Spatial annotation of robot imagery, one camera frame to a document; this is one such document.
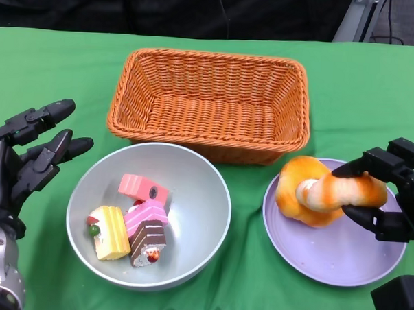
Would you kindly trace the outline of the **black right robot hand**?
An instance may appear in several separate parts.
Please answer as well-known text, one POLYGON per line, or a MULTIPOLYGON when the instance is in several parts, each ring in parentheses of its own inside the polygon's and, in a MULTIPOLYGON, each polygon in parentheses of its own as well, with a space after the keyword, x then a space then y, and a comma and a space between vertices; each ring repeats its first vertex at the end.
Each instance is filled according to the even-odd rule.
POLYGON ((355 160, 336 168, 339 178, 358 177, 368 171, 374 178, 394 184, 399 212, 387 212, 354 203, 342 211, 359 226, 370 230, 378 241, 408 243, 414 240, 414 142, 403 137, 389 141, 387 148, 372 148, 355 160))

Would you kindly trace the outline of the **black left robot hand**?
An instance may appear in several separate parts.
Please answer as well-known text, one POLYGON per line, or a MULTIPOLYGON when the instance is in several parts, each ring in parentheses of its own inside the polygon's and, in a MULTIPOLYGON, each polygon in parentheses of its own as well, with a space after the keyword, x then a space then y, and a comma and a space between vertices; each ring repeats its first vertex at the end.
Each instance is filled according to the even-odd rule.
POLYGON ((93 139, 74 139, 72 130, 66 129, 24 154, 17 154, 14 147, 36 140, 66 119, 75 108, 72 99, 56 101, 39 109, 24 110, 0 127, 0 225, 10 227, 17 239, 25 235, 25 224, 18 215, 26 199, 33 192, 41 191, 58 174, 60 164, 90 150, 93 139))

